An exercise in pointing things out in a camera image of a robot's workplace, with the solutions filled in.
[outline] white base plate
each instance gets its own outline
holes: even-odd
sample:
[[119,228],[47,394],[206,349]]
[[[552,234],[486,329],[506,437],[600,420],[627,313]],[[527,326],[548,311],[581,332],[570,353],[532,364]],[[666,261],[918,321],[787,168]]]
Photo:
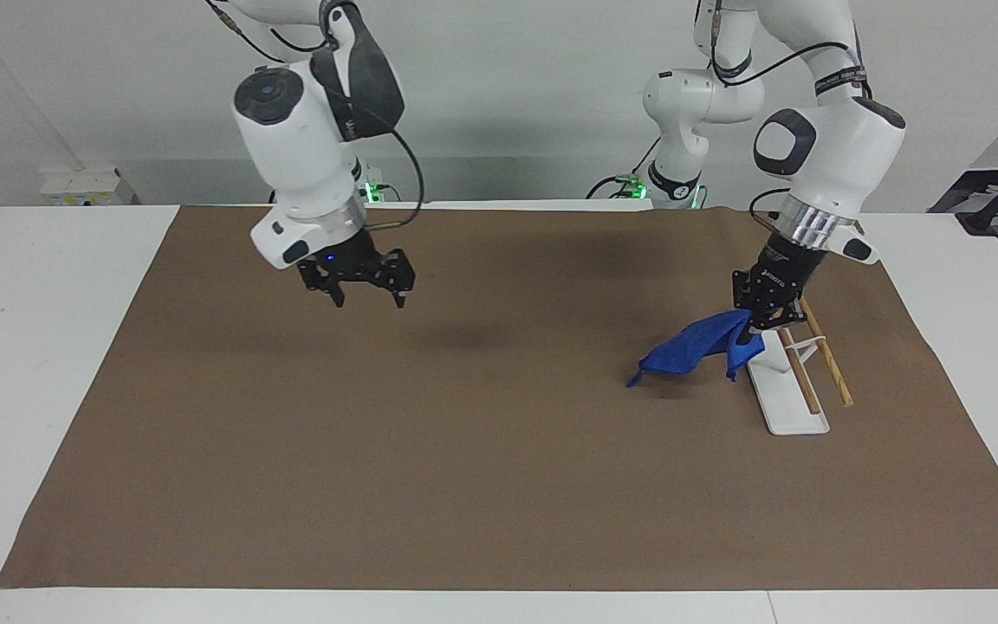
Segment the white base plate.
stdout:
[[748,368],[768,430],[773,435],[821,435],[831,430],[826,414],[808,410],[780,336],[768,330],[761,332],[761,338],[765,350],[749,361]]

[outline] green light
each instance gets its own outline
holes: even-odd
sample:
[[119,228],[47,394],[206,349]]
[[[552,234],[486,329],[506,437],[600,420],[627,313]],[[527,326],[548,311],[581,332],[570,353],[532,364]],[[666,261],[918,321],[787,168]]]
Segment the green light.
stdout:
[[619,192],[619,197],[635,198],[635,200],[643,200],[646,194],[649,194],[649,189],[642,185],[641,178],[626,177],[622,182],[622,191]]
[[384,201],[384,198],[381,197],[379,191],[376,189],[376,185],[373,185],[372,182],[364,183],[364,193],[368,195],[368,203],[379,203]]
[[706,205],[706,186],[699,185],[696,188],[696,193],[692,194],[692,208],[691,210],[698,210]]

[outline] brown paper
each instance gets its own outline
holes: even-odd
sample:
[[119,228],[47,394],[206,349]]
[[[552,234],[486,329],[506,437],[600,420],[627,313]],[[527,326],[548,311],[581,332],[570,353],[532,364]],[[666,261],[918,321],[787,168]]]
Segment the brown paper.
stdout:
[[625,388],[729,308],[741,214],[427,212],[377,236],[405,309],[261,214],[179,211],[0,588],[998,588],[997,467],[880,266],[809,285],[857,404],[816,358],[833,430],[782,439],[720,358]]

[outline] wooden stick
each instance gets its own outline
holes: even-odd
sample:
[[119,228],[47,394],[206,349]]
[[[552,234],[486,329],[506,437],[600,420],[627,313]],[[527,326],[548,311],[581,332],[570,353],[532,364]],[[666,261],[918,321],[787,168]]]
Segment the wooden stick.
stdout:
[[[807,299],[800,299],[800,305],[807,313],[807,326],[811,328],[812,335],[824,336],[823,330],[819,327],[819,320],[815,319],[815,313],[811,311],[811,305],[807,304]],[[842,406],[852,406],[852,394],[849,394],[849,387],[846,386],[845,376],[839,368],[839,361],[834,359],[831,343],[827,342],[825,336],[820,337],[817,343],[819,343],[819,351],[823,353],[823,359],[826,360],[826,368],[831,371],[834,387],[839,389],[839,395],[842,396]]]
[[819,404],[819,396],[815,396],[814,388],[811,388],[811,382],[807,380],[807,370],[804,370],[803,361],[800,360],[800,352],[792,347],[795,342],[792,340],[792,332],[788,331],[788,328],[780,328],[776,333],[780,336],[780,343],[784,345],[788,362],[792,364],[792,374],[795,375],[796,383],[800,384],[803,399],[807,401],[807,410],[812,415],[823,413],[823,406]]

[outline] white box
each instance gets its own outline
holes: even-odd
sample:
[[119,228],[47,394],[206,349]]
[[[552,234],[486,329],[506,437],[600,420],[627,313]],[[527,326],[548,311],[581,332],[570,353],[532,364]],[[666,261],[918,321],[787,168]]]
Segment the white box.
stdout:
[[41,194],[48,205],[133,205],[138,198],[118,170],[47,173]]

